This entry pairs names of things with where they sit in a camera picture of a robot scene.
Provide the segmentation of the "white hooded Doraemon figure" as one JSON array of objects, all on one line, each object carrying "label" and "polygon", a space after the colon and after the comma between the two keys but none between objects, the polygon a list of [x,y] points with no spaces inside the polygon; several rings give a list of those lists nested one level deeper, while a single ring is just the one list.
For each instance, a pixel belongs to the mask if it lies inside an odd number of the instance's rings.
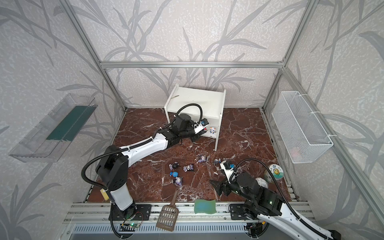
[{"label": "white hooded Doraemon figure", "polygon": [[215,134],[217,132],[215,127],[210,127],[210,134]]}]

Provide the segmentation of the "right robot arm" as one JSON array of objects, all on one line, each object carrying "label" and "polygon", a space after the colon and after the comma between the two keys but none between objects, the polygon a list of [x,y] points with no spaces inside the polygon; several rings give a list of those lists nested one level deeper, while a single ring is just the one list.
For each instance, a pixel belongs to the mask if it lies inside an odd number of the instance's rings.
[{"label": "right robot arm", "polygon": [[335,230],[326,230],[298,213],[284,197],[282,190],[277,192],[262,187],[247,172],[239,173],[241,164],[233,165],[227,161],[221,164],[225,179],[210,180],[218,196],[234,193],[245,199],[242,205],[230,205],[230,212],[241,218],[259,220],[266,225],[262,227],[246,226],[246,232],[252,238],[259,238],[272,225],[295,240],[340,240],[342,235]]}]

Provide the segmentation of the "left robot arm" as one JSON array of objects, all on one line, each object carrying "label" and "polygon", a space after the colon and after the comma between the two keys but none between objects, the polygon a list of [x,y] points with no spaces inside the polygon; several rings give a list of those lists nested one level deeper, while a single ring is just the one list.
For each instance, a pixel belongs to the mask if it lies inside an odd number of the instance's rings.
[{"label": "left robot arm", "polygon": [[120,211],[127,211],[134,205],[127,186],[129,167],[153,153],[179,144],[183,139],[198,140],[207,132],[208,124],[199,104],[187,104],[176,112],[171,123],[156,130],[153,136],[125,147],[109,146],[103,155],[84,165],[81,177],[85,182],[102,188]]}]

